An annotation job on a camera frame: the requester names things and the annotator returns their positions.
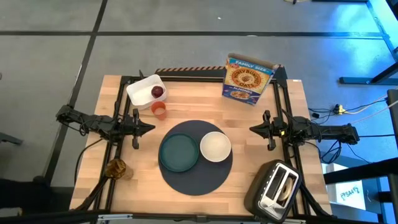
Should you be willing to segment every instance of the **wooden table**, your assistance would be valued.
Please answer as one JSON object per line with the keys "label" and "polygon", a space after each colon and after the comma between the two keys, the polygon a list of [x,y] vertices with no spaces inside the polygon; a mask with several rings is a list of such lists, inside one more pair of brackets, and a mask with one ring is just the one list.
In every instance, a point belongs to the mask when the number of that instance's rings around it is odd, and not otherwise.
{"label": "wooden table", "polygon": [[[95,114],[113,115],[120,79],[118,75],[104,76]],[[249,127],[262,123],[265,109],[271,111],[272,117],[277,116],[273,86],[267,87],[256,106],[222,97],[222,83],[165,82],[165,86],[168,91],[165,100],[167,118],[159,121],[150,110],[140,111],[140,119],[156,128],[139,138],[139,150],[132,148],[131,136],[124,140],[121,159],[133,168],[134,177],[116,181],[111,211],[251,215],[244,208],[243,198],[254,175],[263,163],[283,160],[279,138],[275,139],[275,150],[268,151],[268,140],[249,130]],[[309,118],[302,82],[288,80],[288,88],[294,116]],[[280,95],[284,102],[282,90]],[[229,137],[233,148],[233,165],[228,178],[218,189],[201,196],[184,195],[172,189],[162,178],[158,165],[159,145],[164,135],[176,124],[192,119],[215,124]],[[97,139],[99,136],[91,133],[87,145]],[[106,141],[101,141],[84,153],[70,208],[79,206],[98,182],[105,147]],[[331,213],[317,149],[306,144],[300,147],[300,155],[309,191],[322,208]],[[106,186],[100,208],[104,207],[107,192]],[[301,196],[297,196],[297,201],[298,210],[303,213]]]}

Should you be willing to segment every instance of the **green plate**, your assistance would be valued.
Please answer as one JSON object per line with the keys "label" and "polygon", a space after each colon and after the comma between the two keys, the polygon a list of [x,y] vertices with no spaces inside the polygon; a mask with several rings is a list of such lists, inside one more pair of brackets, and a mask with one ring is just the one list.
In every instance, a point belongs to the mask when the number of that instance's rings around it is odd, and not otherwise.
{"label": "green plate", "polygon": [[160,146],[159,157],[168,170],[183,172],[189,170],[197,162],[199,147],[187,134],[172,134]]}

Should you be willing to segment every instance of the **plum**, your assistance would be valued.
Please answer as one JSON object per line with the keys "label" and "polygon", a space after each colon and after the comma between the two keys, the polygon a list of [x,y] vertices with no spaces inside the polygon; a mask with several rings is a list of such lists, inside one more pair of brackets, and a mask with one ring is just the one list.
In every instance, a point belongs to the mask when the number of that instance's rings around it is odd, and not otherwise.
{"label": "plum", "polygon": [[163,95],[163,88],[161,86],[154,86],[150,93],[154,98],[158,98]]}

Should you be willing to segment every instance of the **concrete floor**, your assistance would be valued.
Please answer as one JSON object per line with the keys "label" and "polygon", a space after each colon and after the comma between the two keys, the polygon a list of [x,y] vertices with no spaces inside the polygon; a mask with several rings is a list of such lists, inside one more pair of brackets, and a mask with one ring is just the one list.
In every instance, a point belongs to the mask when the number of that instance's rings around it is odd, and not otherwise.
{"label": "concrete floor", "polygon": [[[0,1],[0,30],[92,30],[100,0]],[[382,0],[373,1],[387,33],[397,43],[397,27]],[[363,3],[272,1],[112,0],[102,31],[280,31],[378,32]],[[0,177],[31,180],[42,174],[58,123],[78,73],[88,37],[0,36],[0,131],[23,139],[0,144]],[[371,77],[394,63],[382,39],[318,37],[157,36],[97,37],[76,109],[92,113],[103,75],[150,75],[156,68],[222,65],[229,52],[284,64],[289,78],[303,80],[308,105],[354,108],[386,94],[391,86],[340,85],[340,76]],[[331,117],[345,124],[385,107]],[[389,112],[356,124],[360,135],[392,133]],[[73,172],[86,139],[69,131],[52,185],[73,186]],[[323,141],[326,151],[332,142]],[[353,149],[375,162],[398,156],[394,138],[361,139]],[[343,148],[342,155],[355,158]]]}

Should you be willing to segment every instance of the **cereal box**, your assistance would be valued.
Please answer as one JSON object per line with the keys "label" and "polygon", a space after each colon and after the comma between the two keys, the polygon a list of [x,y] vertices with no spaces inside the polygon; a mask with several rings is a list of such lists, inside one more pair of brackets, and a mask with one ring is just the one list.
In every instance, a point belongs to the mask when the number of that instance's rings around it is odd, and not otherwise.
{"label": "cereal box", "polygon": [[255,105],[279,67],[270,62],[228,54],[223,96]]}

